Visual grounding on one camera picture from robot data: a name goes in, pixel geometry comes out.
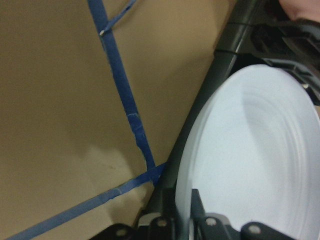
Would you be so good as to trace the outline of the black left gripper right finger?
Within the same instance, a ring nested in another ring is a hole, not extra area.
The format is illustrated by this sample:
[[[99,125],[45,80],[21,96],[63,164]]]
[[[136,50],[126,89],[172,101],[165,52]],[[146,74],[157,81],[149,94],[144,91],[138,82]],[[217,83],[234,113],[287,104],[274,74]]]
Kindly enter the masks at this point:
[[[223,222],[222,216],[205,212],[200,193],[197,189],[191,192],[190,220],[194,240],[239,240],[240,233]]]

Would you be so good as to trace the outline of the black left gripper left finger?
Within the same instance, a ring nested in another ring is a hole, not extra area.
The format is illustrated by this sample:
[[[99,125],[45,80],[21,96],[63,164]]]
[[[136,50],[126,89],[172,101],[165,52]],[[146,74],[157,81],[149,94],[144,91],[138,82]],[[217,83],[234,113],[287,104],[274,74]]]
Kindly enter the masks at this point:
[[[137,222],[138,240],[177,240],[175,189],[157,189]]]

